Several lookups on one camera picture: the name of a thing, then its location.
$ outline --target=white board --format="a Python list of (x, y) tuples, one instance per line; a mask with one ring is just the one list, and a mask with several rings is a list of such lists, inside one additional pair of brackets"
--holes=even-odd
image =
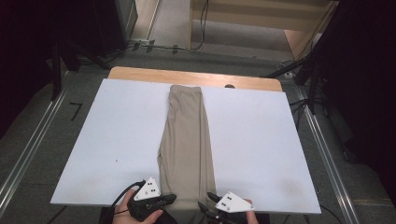
[[(104, 79), (51, 203), (110, 205), (129, 185), (159, 181), (171, 84)], [(218, 195), (256, 211), (320, 213), (284, 92), (202, 87)]]

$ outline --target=pant leg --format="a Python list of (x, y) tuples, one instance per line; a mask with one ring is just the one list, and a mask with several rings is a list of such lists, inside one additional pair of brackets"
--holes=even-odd
[(198, 202), (213, 206), (207, 192), (216, 192), (207, 116), (201, 88), (174, 85), (158, 163), (162, 192), (175, 193), (173, 211), (192, 213), (190, 223), (201, 216)]

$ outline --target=floor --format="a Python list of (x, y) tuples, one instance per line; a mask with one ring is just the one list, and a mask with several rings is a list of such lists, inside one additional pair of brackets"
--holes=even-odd
[[(162, 0), (161, 6), (167, 6), (166, 2)], [(166, 14), (165, 11), (160, 7), (152, 34), (141, 39), (155, 37), (156, 44), (182, 46), (177, 40), (177, 33), (170, 32), (169, 29), (161, 33), (161, 29), (156, 28), (163, 27), (160, 22), (164, 22), (161, 18), (166, 17), (162, 15)], [(265, 38), (248, 39), (236, 32), (240, 29)], [(282, 62), (292, 59), (286, 37), (282, 31), (276, 29), (234, 27), (230, 24), (209, 22), (206, 34), (207, 42), (197, 52), (174, 53), (172, 50), (139, 48), (122, 53), (111, 65), (258, 77), (274, 72)], [(194, 31), (194, 42), (199, 43), (199, 38), (199, 30)], [(47, 223), (62, 208), (60, 205), (50, 204), (50, 198), (89, 113), (97, 89), (108, 71), (96, 64), (87, 64), (78, 73), (64, 73), (62, 97), (51, 103), (51, 85), (45, 87), (35, 95), (0, 140), (2, 186), (7, 183), (7, 178), (12, 174), (21, 155), (25, 155), (27, 150), (33, 154), (30, 160), (24, 157), (26, 161), (23, 163), (26, 167), (21, 169), (24, 175), (20, 179), (14, 179), (17, 183), (15, 188), (6, 193), (1, 189), (2, 200), (5, 194), (12, 196), (6, 197), (9, 201), (2, 201), (1, 223)], [(307, 91), (306, 86), (297, 87), (290, 78), (281, 76), (278, 79), (290, 103), (302, 99)], [(81, 108), (77, 112), (78, 104), (81, 104)], [(46, 111), (52, 109), (51, 116), (42, 119)], [(337, 197), (336, 188), (319, 150), (310, 123), (311, 117), (306, 109), (299, 123), (299, 136), (313, 183), (317, 188), (319, 203), (325, 207), (321, 215), (309, 216), (309, 223), (339, 223), (336, 217), (342, 223), (396, 223), (395, 208), (376, 173), (364, 164), (352, 164), (344, 160), (342, 145), (329, 119), (324, 116), (321, 105), (316, 105), (316, 111), (318, 113), (315, 119), (325, 136), (330, 155), (357, 219), (348, 220), (340, 206), (340, 198)], [(35, 132), (37, 126), (43, 127), (42, 133)], [(38, 141), (31, 140), (33, 135)], [(97, 223), (99, 216), (99, 207), (69, 206), (53, 223)], [(271, 223), (308, 223), (302, 215), (271, 214), (270, 218)]]

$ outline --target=table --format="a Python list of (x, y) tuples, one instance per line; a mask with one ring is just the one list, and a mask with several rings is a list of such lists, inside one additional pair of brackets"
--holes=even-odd
[(124, 67), (104, 79), (51, 203), (106, 206), (130, 184), (159, 179), (166, 82), (202, 88), (219, 195), (250, 198), (257, 211), (320, 213), (277, 80)]

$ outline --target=khaki trousers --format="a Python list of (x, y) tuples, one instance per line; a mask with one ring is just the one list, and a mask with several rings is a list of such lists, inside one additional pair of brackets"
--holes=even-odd
[(171, 87), (158, 163), (163, 194), (177, 196), (166, 209), (179, 224), (198, 223), (203, 216), (198, 202), (213, 207), (206, 193), (216, 193), (201, 88)]

